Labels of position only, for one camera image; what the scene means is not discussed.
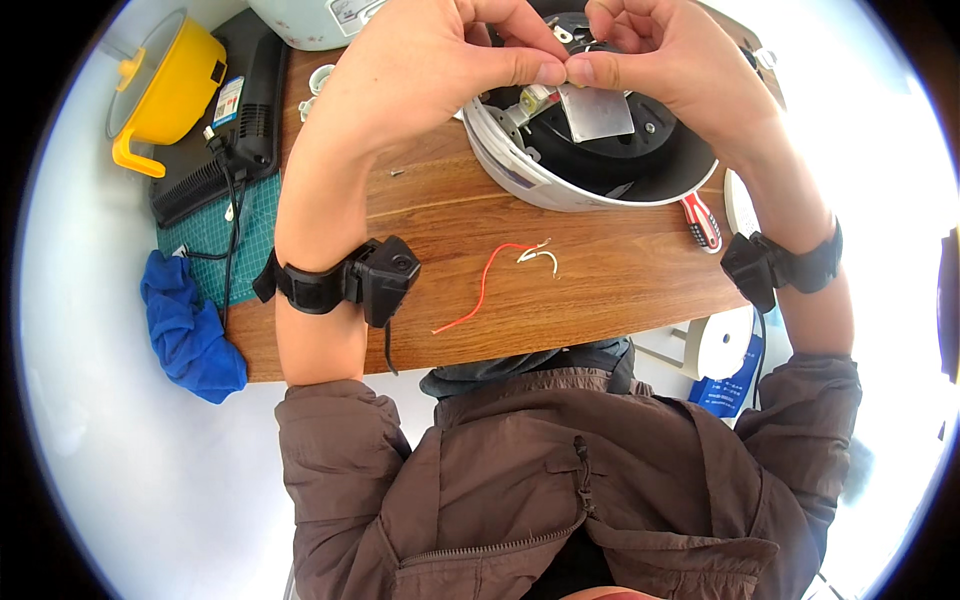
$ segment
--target jacket zipper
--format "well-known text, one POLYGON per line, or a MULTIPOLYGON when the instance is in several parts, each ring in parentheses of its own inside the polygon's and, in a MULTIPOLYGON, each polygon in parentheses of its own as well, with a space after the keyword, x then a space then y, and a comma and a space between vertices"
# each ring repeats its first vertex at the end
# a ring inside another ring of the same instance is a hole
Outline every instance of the jacket zipper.
POLYGON ((599 520, 599 517, 596 514, 596 507, 593 505, 593 496, 590 491, 590 462, 587 452, 587 442, 582 436, 577 436, 573 440, 573 447, 577 451, 577 457, 580 458, 580 462, 584 464, 584 477, 580 482, 579 488, 577 489, 577 495, 580 496, 580 502, 583 510, 580 511, 576 522, 574 522, 572 525, 560 531, 555 531, 552 534, 544 534, 528 540, 514 540, 504 543, 495 543, 487 546, 475 546, 472 548, 451 548, 448 550, 432 550, 430 552, 423 552, 421 554, 415 554, 414 556, 403 559, 400 561, 399 568, 404 568, 412 564, 421 563, 423 561, 429 561, 432 559, 465 559, 474 556, 490 554, 493 552, 502 552, 503 550, 517 550, 519 548, 525 548, 528 546, 532 547, 570 536, 574 531, 576 531, 577 527, 580 527, 584 524, 584 521, 587 520, 588 516, 590 518, 599 520))

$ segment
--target green cutting mat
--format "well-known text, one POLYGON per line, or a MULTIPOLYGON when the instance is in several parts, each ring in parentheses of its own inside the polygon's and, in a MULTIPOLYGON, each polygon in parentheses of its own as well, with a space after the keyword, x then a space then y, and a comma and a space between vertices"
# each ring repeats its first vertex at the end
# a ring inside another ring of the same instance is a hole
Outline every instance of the green cutting mat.
MULTIPOLYGON (((240 245, 233 256, 230 279, 230 304, 255 298, 251 283, 263 270, 274 247, 276 203, 280 198, 280 173, 274 173, 247 187, 240 224, 240 245)), ((229 197, 224 196, 204 206, 186 219, 167 229, 156 229, 156 245, 165 256, 186 245, 192 252, 219 254, 227 250, 233 223, 224 215, 229 197)), ((201 298, 211 299, 223 308, 224 271, 226 260, 190 259, 190 276, 197 282, 201 298)))

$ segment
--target wooden table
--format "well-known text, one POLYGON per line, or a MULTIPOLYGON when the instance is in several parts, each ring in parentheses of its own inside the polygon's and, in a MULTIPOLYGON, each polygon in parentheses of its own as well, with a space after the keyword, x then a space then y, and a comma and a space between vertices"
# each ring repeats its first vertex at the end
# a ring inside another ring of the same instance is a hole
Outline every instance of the wooden table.
MULTIPOLYGON (((754 34, 713 15, 738 43, 747 39, 760 47, 754 34)), ((300 131, 297 104, 309 98, 310 74, 342 52, 291 51, 281 169, 300 131)), ((763 75, 782 103, 773 73, 763 75)), ((718 166, 699 193, 729 242, 725 172, 718 166)), ((484 172, 457 120, 382 156, 370 174, 367 203, 370 236, 400 236, 422 263, 420 279, 393 318, 392 355, 400 370, 559 348, 746 304, 720 270, 721 254, 706 254, 694 244, 678 204, 581 213, 537 208, 504 191, 484 172), (398 170, 403 173, 391 176, 398 170), (490 269, 480 312, 438 335, 430 333, 473 307, 480 273, 493 249, 505 242, 537 244, 548 237, 560 279, 552 278, 546 257, 516 264, 521 251, 503 251, 490 269)), ((249 300, 230 308, 227 337, 247 359, 250 382, 283 378, 275 301, 249 300)), ((383 331, 371 329, 364 371, 386 370, 383 331)))

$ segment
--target jacket sleeve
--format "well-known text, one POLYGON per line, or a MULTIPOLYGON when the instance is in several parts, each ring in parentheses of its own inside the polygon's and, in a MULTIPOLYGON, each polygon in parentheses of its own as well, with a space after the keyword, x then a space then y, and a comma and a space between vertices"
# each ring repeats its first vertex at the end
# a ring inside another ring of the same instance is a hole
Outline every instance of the jacket sleeve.
POLYGON ((304 600, 343 594, 360 541, 410 446, 394 402, 359 381, 293 387, 276 408, 304 600))
POLYGON ((760 381, 762 410, 747 410, 736 422, 756 461, 796 496, 821 561, 861 396, 849 356, 797 354, 760 381))

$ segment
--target brown jacket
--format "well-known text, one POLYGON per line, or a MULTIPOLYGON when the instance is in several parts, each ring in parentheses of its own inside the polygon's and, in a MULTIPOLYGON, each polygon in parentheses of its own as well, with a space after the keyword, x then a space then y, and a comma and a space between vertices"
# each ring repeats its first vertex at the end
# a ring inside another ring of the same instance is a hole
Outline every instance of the brown jacket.
POLYGON ((444 400, 412 454, 388 397, 291 388, 276 418, 300 596, 516 600, 584 525, 620 586, 799 598, 847 473, 855 364, 795 356, 735 432, 607 379, 532 372, 444 400))

